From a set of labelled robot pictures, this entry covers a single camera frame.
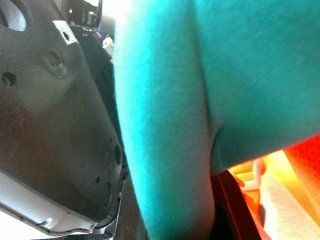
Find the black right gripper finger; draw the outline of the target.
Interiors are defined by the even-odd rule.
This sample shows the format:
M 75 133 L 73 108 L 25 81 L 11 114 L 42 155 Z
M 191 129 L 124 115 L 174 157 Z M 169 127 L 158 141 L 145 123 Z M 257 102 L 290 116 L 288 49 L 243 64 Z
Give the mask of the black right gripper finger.
M 100 222 L 111 211 L 122 166 L 114 105 L 90 64 L 104 60 L 92 37 L 54 22 L 51 0 L 14 0 L 26 20 L 0 26 L 0 168 L 47 199 Z

